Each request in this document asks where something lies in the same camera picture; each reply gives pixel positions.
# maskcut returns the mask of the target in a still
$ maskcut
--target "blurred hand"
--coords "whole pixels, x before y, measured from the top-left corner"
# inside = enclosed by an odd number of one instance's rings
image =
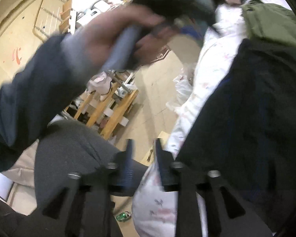
[[[141,5],[128,5],[100,14],[82,30],[85,40],[85,53],[95,65],[103,65],[119,34],[129,25],[140,24],[153,28],[162,23],[164,17],[154,14]],[[148,34],[136,43],[134,56],[140,64],[150,64],[160,49],[177,32],[171,27],[163,28],[156,36]]]

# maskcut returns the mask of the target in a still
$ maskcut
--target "clear plastic bag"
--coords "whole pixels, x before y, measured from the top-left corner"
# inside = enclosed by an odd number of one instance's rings
[[[187,75],[182,70],[182,73],[174,78],[173,82],[175,83],[175,89],[177,91],[177,95],[175,99],[166,103],[166,106],[177,113],[181,114],[181,106],[188,100],[190,95],[192,94],[193,87],[190,85]]]

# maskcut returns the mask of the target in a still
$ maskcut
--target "bolt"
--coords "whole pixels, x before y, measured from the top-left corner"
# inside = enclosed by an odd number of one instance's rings
[[[211,178],[220,176],[220,172],[218,170],[211,170],[207,173],[207,175]]]
[[[174,161],[171,163],[172,168],[183,168],[184,164],[180,161]]]
[[[68,177],[71,179],[79,179],[79,178],[81,178],[81,175],[78,172],[73,172],[73,173],[68,174]]]
[[[108,165],[106,166],[107,169],[117,169],[117,164],[114,162],[110,162],[108,163]]]

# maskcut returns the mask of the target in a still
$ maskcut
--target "red marking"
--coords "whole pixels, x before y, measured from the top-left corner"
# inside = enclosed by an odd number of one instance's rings
[[[16,49],[16,63],[17,63],[18,65],[21,64],[21,61],[20,61],[19,56],[18,56],[18,49]]]

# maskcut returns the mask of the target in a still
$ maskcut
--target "can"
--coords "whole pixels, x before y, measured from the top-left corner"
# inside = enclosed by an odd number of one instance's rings
[[[116,220],[118,222],[125,222],[129,220],[132,217],[132,214],[128,211],[125,211],[123,213],[120,213],[119,215],[116,216]]]

